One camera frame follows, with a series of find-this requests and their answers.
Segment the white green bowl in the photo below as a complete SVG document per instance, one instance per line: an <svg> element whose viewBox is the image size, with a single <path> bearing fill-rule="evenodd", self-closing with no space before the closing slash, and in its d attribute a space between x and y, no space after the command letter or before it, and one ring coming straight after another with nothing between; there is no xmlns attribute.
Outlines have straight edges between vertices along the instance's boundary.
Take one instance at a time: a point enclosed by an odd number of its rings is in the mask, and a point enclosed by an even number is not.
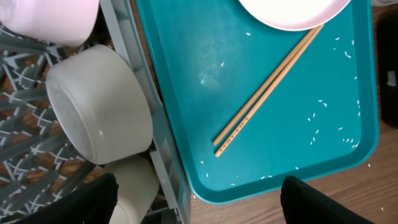
<svg viewBox="0 0 398 224"><path fill-rule="evenodd" d="M144 92L127 63L95 45L51 67L46 89L76 150L94 164L146 151L153 126Z"/></svg>

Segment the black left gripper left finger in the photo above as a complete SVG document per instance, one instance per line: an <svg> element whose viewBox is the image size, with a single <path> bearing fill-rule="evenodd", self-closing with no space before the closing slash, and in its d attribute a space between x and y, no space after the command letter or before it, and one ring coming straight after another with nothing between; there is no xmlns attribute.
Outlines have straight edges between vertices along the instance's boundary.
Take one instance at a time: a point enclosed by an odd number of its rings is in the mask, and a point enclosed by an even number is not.
<svg viewBox="0 0 398 224"><path fill-rule="evenodd" d="M17 224L108 224L118 202L113 174L106 173Z"/></svg>

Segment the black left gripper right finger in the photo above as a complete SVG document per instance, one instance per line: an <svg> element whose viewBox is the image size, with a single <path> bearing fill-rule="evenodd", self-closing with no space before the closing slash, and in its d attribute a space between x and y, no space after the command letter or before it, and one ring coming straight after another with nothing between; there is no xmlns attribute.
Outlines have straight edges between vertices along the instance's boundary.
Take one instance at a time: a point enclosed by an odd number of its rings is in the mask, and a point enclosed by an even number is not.
<svg viewBox="0 0 398 224"><path fill-rule="evenodd" d="M283 181L280 203L287 224L372 224L292 175Z"/></svg>

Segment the small pink bowl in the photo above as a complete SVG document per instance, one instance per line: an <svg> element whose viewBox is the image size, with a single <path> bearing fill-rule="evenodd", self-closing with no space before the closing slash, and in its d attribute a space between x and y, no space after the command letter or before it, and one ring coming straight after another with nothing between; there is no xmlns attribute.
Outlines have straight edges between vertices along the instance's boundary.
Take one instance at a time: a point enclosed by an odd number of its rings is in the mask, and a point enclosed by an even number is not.
<svg viewBox="0 0 398 224"><path fill-rule="evenodd" d="M76 47L95 26L99 0L1 0L1 24L37 40Z"/></svg>

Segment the cream paper cup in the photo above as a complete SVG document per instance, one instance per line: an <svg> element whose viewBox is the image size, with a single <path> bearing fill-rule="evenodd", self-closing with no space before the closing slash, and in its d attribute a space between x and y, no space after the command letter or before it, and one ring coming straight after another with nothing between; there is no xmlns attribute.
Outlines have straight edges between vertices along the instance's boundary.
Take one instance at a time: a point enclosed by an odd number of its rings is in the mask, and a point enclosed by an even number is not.
<svg viewBox="0 0 398 224"><path fill-rule="evenodd" d="M110 224L140 224L159 191L151 163L135 155L106 165L104 172L114 174L119 185Z"/></svg>

